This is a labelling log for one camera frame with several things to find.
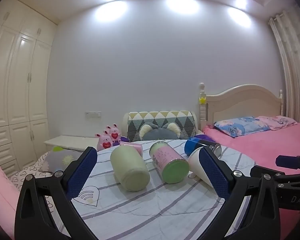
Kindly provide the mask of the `white paper cup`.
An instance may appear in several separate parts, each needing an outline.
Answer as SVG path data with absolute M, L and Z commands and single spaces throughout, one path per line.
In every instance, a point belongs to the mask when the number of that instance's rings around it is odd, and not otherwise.
M 213 188 L 211 181 L 209 180 L 208 176 L 206 175 L 204 169 L 202 168 L 200 161 L 199 161 L 199 152 L 203 149 L 203 147 L 195 149 L 188 158 L 188 163 L 190 167 L 190 171 L 194 173 L 198 178 L 200 178 L 204 183 L 209 185 Z

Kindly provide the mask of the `pink can green lid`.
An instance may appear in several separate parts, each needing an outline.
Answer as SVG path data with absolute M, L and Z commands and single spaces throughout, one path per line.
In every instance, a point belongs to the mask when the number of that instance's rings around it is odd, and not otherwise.
M 149 155 L 165 183 L 179 183 L 189 173 L 189 163 L 165 141 L 156 141 Z

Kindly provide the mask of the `pink bed blanket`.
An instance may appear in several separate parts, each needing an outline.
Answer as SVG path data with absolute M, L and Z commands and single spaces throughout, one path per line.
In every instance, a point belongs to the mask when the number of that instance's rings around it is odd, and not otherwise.
M 206 126 L 203 133 L 223 146 L 237 150 L 256 161 L 257 165 L 284 172 L 298 174 L 300 170 L 278 167 L 278 155 L 300 155 L 300 123 L 276 131 L 265 131 L 232 138 L 229 135 Z M 300 212 L 280 210 L 281 239 L 300 239 Z

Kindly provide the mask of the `pink pillow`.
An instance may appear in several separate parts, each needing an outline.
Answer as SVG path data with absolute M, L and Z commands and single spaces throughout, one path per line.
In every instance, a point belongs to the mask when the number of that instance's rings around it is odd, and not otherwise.
M 287 128 L 298 124 L 294 119 L 286 116 L 281 116 L 281 115 L 274 116 L 274 117 L 258 116 L 256 119 L 264 123 L 272 131 Z

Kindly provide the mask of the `blue cartoon pillow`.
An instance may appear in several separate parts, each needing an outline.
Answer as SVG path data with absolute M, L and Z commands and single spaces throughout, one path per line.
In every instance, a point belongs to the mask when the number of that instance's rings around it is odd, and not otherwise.
M 214 128 L 233 138 L 270 130 L 267 124 L 253 116 L 217 121 Z

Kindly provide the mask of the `white nightstand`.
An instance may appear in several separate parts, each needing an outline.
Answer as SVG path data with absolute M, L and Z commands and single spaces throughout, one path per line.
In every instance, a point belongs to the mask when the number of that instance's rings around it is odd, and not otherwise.
M 47 147 L 59 146 L 70 150 L 83 152 L 87 147 L 96 148 L 97 138 L 61 135 L 44 142 Z

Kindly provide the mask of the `purple blanket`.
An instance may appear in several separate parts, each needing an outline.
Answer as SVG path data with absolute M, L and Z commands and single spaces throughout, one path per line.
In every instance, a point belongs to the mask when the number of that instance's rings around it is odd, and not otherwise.
M 194 137 L 199 138 L 200 140 L 209 140 L 209 137 L 205 134 L 197 134 Z

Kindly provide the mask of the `pink bunny plush left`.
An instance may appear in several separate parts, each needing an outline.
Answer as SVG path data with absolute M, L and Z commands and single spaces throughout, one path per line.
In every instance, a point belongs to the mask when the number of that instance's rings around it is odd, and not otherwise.
M 113 147 L 114 140 L 109 135 L 108 131 L 104 130 L 102 134 L 95 133 L 95 137 L 98 138 L 96 146 L 98 151 Z

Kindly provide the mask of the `pink bunny plush right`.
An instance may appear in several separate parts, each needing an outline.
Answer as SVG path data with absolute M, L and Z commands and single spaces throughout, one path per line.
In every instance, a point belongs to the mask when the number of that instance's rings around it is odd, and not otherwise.
M 117 124 L 112 126 L 107 126 L 107 131 L 113 141 L 120 143 L 121 142 L 121 131 L 119 130 Z

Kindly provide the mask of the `triangle pattern quilted cushion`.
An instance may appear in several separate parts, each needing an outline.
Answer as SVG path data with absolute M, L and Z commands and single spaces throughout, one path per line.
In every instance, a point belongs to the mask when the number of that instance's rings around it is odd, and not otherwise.
M 122 121 L 122 135 L 130 142 L 139 141 L 139 130 L 145 123 L 163 127 L 168 123 L 176 123 L 180 130 L 180 139 L 187 139 L 198 133 L 197 118 L 191 111 L 150 111 L 129 112 Z

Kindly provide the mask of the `yellow star sticker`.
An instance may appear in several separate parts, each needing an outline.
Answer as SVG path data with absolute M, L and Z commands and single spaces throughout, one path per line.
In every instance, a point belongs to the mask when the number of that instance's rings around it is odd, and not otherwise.
M 205 104 L 206 104 L 206 98 L 204 98 L 204 97 L 200 97 L 200 98 L 198 99 L 198 101 L 199 101 L 199 104 L 200 104 L 200 105 L 205 105 Z

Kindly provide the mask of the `grey plush cat toy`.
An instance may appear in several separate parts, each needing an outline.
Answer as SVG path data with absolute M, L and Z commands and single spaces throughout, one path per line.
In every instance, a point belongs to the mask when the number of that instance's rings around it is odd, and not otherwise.
M 143 124 L 139 130 L 140 140 L 179 139 L 180 136 L 181 129 L 174 122 L 167 123 L 162 127 L 147 123 Z

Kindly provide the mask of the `white curtain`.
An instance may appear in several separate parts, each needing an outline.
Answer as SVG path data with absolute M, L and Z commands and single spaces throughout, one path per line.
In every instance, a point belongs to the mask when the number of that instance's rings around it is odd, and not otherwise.
M 285 77 L 285 114 L 300 122 L 300 7 L 272 17 L 270 25 L 279 48 Z

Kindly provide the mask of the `white wardrobe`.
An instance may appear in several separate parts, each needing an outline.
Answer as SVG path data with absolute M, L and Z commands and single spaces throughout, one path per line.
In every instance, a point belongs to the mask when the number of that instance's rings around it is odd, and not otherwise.
M 56 25 L 18 0 L 0 2 L 0 167 L 33 165 L 49 138 L 47 72 Z

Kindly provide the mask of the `wall outlet panel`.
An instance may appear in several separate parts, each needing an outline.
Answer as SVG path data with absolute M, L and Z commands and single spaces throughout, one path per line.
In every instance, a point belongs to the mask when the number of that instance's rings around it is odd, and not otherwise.
M 85 116 L 86 118 L 100 118 L 101 111 L 86 111 Z

